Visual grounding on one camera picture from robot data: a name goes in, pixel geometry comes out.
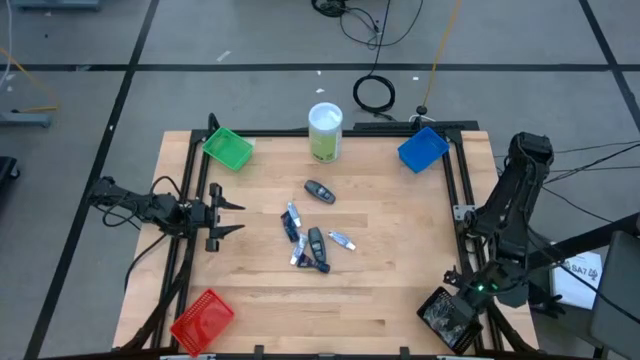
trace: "blue basket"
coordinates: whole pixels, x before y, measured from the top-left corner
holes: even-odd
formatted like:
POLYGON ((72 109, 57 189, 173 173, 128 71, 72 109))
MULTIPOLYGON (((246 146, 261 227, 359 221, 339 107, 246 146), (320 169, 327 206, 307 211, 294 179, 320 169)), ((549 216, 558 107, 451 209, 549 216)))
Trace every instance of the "blue basket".
POLYGON ((416 174, 426 169, 447 151, 449 151, 449 144, 430 128, 420 130, 398 147, 400 159, 416 174))

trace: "floor tile line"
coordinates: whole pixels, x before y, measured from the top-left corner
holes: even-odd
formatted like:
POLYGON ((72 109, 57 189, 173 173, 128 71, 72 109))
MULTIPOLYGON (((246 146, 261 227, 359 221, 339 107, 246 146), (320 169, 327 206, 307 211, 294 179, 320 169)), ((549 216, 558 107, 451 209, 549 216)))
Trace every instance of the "floor tile line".
MULTIPOLYGON (((430 71, 431 63, 378 64, 385 71, 430 71)), ((125 64, 25 64, 29 71, 43 72, 99 72, 126 71, 125 64)), ((626 64, 628 71, 640 71, 640 64, 626 64)), ((277 63, 277 64, 138 64, 135 71, 157 72, 253 72, 253 71, 365 71, 370 63, 277 63)), ((438 71, 491 71, 491 72, 602 72, 609 71, 609 64, 488 64, 442 63, 438 71)))
POLYGON ((607 39, 604 36, 604 33, 602 32, 602 28, 600 27, 600 24, 598 23, 598 20, 596 19, 596 16, 593 13, 593 9, 591 9, 591 5, 589 5, 589 2, 587 0, 579 0, 579 1, 580 1, 580 6, 582 7, 582 11, 584 12, 584 15, 587 17, 587 21, 589 22, 591 31, 593 31, 593 35, 596 37, 596 41, 600 46, 600 50, 602 50, 602 54, 604 55, 604 58, 607 60, 607 64, 611 66, 611 73, 613 74, 616 84, 618 85, 618 89, 620 89, 622 98, 624 99, 624 102, 626 103, 627 108, 631 113, 631 117, 633 118, 633 121, 636 123, 636 127, 638 127, 638 131, 640 131, 640 108, 638 107, 638 103, 636 101, 635 95, 633 94, 633 91, 631 91, 631 88, 629 87, 629 84, 627 83, 627 80, 625 79, 624 74, 622 73, 625 67, 631 68, 631 69, 635 68, 637 70, 637 66, 633 65, 630 67, 628 65, 624 65, 624 66, 618 65, 618 61, 616 60, 616 57, 613 54, 613 51, 611 51, 611 47, 609 46, 609 43, 607 42, 607 39))
POLYGON ((67 273, 69 272, 69 268, 71 267, 71 261, 76 251, 76 247, 82 233, 82 228, 84 227, 84 223, 89 212, 89 204, 84 201, 84 199, 92 184, 102 173, 107 153, 109 152, 109 147, 111 145, 111 140, 113 139, 113 135, 115 133, 115 129, 117 128, 118 121, 120 120, 120 115, 122 113, 124 103, 127 99, 129 89, 131 88, 131 82, 135 74, 135 66, 140 61, 140 56, 142 55, 142 50, 147 40, 149 29, 151 28, 151 23, 153 22, 153 18, 158 8, 158 2, 159 0, 151 0, 151 2, 149 3, 149 8, 147 9, 147 13, 138 34, 138 39, 136 40, 136 45, 131 54, 131 59, 129 60, 126 73, 124 74, 120 90, 118 92, 118 95, 116 96, 111 115, 109 116, 109 120, 105 127, 104 134, 100 142, 100 147, 98 148, 93 166, 91 167, 91 172, 89 173, 89 177, 83 191, 82 200, 80 201, 80 205, 78 206, 76 214, 73 218, 73 223, 71 225, 69 235, 67 236, 67 240, 62 250, 62 255, 60 256, 60 260, 58 261, 58 265, 53 275, 51 285, 49 286, 49 290, 47 291, 47 295, 42 305, 42 309, 40 310, 40 314, 38 315, 38 320, 34 327, 33 333, 31 334, 31 338, 29 340, 29 344, 24 356, 25 359, 38 358, 40 350, 42 349, 49 324, 51 323, 56 305, 58 304, 60 293, 62 292, 67 273))

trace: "wooden table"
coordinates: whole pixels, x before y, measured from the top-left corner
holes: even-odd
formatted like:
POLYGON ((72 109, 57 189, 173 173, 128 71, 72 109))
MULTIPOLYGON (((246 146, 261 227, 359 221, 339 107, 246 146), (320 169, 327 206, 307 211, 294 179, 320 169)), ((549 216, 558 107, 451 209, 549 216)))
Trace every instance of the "wooden table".
MULTIPOLYGON (((180 183, 189 136, 165 133, 155 178, 169 175, 180 183)), ((497 181, 488 135, 463 132, 463 138, 474 195, 483 204, 497 181)), ((397 354, 400 346, 409 346, 412 354, 450 353, 416 315, 443 285, 444 272, 458 263, 443 166, 438 161, 412 173, 396 151, 405 140, 344 138, 340 158, 320 164, 312 159, 307 138, 257 138, 240 172, 211 162, 207 183, 218 182, 228 201, 247 209, 222 211, 221 224, 246 228, 222 240, 220 252, 204 251, 207 231, 198 236, 188 304, 213 288, 236 313, 210 352, 251 353, 262 344, 267 353, 397 354), (303 189, 307 179, 334 191, 336 203, 311 198, 303 189), (289 265, 293 246, 279 216, 290 200, 301 214, 303 231, 313 226, 324 234, 339 231, 356 244, 352 252, 325 238, 329 274, 289 265)), ((451 158, 462 194, 455 154, 451 158)), ((196 180, 194 174, 190 197, 196 180)), ((164 191, 172 189, 161 183, 157 192, 164 191)), ((159 235, 155 226, 143 226, 136 253, 159 235)), ((129 340, 157 304, 168 243, 131 274, 114 345, 129 340)), ((173 308, 165 322, 165 344, 173 308)), ((500 308, 522 338, 537 347, 528 306, 500 308)), ((483 336, 488 347, 488 326, 483 336)))

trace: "white sticker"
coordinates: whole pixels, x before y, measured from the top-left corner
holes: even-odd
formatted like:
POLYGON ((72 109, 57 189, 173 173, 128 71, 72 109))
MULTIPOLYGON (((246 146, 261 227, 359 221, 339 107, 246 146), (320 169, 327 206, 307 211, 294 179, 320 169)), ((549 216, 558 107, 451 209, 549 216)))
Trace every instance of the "white sticker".
POLYGON ((223 52, 222 55, 218 56, 218 58, 216 60, 218 62, 221 62, 222 60, 224 60, 224 58, 229 56, 229 54, 231 54, 231 51, 227 50, 227 51, 223 52))

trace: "remote control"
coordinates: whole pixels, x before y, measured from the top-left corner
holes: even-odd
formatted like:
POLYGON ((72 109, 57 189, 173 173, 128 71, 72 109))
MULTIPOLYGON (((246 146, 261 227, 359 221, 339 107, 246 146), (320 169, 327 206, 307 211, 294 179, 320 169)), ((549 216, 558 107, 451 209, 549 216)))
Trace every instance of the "remote control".
POLYGON ((333 204, 334 202, 336 202, 335 195, 333 195, 333 193, 329 191, 329 189, 322 186, 320 183, 316 181, 307 180, 307 182, 304 184, 304 188, 311 195, 315 196, 317 199, 320 199, 326 202, 327 204, 333 204))
POLYGON ((311 246, 311 252, 317 262, 327 262, 327 253, 324 249, 324 239, 322 233, 317 227, 309 229, 309 245, 311 246))

